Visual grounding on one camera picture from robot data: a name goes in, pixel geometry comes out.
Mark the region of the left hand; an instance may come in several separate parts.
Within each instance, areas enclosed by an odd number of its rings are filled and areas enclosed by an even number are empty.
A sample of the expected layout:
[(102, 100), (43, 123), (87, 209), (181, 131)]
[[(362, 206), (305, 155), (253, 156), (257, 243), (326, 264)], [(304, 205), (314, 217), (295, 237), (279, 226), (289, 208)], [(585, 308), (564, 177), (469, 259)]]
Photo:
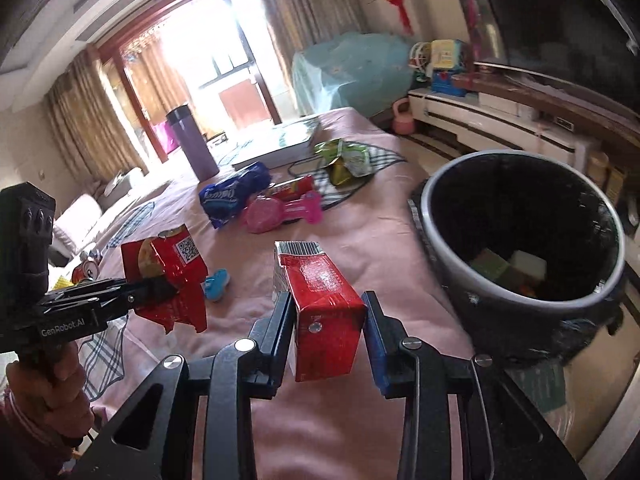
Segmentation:
[(17, 406), (37, 426), (69, 439), (88, 434), (94, 416), (84, 393), (86, 373), (79, 364), (76, 342), (62, 347), (52, 379), (21, 361), (6, 367), (6, 377)]

